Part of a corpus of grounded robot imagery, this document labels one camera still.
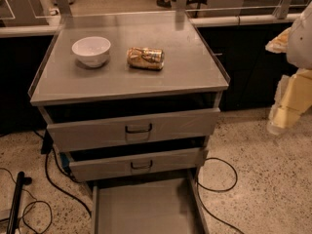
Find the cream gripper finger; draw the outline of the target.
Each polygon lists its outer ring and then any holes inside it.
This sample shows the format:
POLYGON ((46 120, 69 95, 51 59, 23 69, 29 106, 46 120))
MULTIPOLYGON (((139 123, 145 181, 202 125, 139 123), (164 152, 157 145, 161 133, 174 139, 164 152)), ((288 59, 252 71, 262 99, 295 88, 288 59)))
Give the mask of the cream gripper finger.
POLYGON ((290 28, 285 29, 274 39, 269 41, 265 46, 265 50, 275 54, 285 53, 288 47, 290 30, 290 28))
POLYGON ((312 70, 298 69, 292 76, 283 75, 274 99, 267 131, 277 136, 293 127, 312 106, 312 70))

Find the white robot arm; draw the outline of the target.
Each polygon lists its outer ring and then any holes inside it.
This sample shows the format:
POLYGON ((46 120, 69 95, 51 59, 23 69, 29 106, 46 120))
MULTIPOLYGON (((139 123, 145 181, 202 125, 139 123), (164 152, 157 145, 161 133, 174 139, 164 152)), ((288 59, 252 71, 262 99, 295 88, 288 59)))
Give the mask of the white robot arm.
POLYGON ((269 41, 265 50, 285 53, 287 62, 297 68, 294 75, 282 76, 269 113, 267 131, 280 135, 312 106, 312 3, 291 27, 269 41))

